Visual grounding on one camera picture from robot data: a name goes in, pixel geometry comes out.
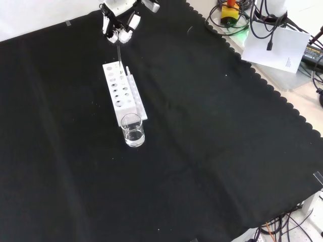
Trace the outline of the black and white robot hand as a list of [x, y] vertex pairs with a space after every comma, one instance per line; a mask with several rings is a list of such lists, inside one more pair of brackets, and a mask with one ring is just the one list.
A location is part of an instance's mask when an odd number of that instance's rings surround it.
[[138, 12], [140, 4], [152, 13], [157, 13], [160, 8], [158, 1], [150, 0], [102, 1], [100, 3], [99, 8], [103, 14], [102, 33], [109, 42], [124, 44], [131, 39], [141, 21]]

